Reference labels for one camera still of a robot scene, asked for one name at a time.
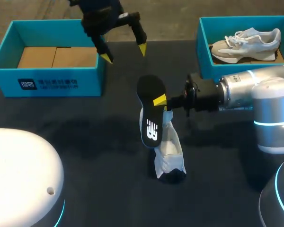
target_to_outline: shoe lace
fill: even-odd
[[[234,36],[225,36],[225,41],[229,48],[234,47],[234,44],[245,44],[248,43],[248,40],[245,38],[242,38],[243,32],[236,32]]]

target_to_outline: new balance logo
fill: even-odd
[[[147,126],[147,129],[146,129],[146,134],[147,134],[147,137],[149,139],[153,139],[154,141],[157,141],[158,139],[158,133],[157,133],[157,129],[158,129],[158,125],[151,122],[150,120],[146,120],[148,126]]]

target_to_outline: gray sneaker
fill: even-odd
[[[250,28],[236,32],[234,36],[225,36],[211,46],[213,57],[235,64],[244,57],[260,61],[274,61],[275,52],[281,43],[281,31],[276,28],[271,32],[259,32]]]

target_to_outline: brown box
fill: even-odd
[[[25,47],[19,69],[96,67],[95,47]]]
[[[53,68],[95,67],[96,63],[95,47],[57,48]]]
[[[18,68],[51,68],[55,53],[56,47],[25,47]]]
[[[225,63],[219,59],[215,59],[213,58],[213,63],[215,65],[222,65],[222,64],[228,64]],[[280,50],[277,50],[277,58],[275,59],[275,61],[258,61],[256,59],[252,59],[252,58],[242,58],[240,61],[238,61],[237,64],[284,64],[284,58],[280,52]]]

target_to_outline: shoe sole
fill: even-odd
[[[155,148],[162,141],[163,111],[165,106],[154,106],[153,101],[163,94],[166,94],[166,89],[161,79],[153,75],[139,78],[137,95],[143,107],[141,139],[148,148]]]
[[[254,53],[254,54],[250,54],[250,55],[242,55],[238,58],[223,58],[223,57],[214,55],[213,53],[212,53],[212,56],[215,57],[216,59],[219,59],[223,62],[230,63],[230,64],[236,64],[242,58],[246,58],[246,57],[253,58],[253,59],[256,59],[258,61],[275,61],[276,60],[276,53],[275,52],[273,52],[273,53]]]

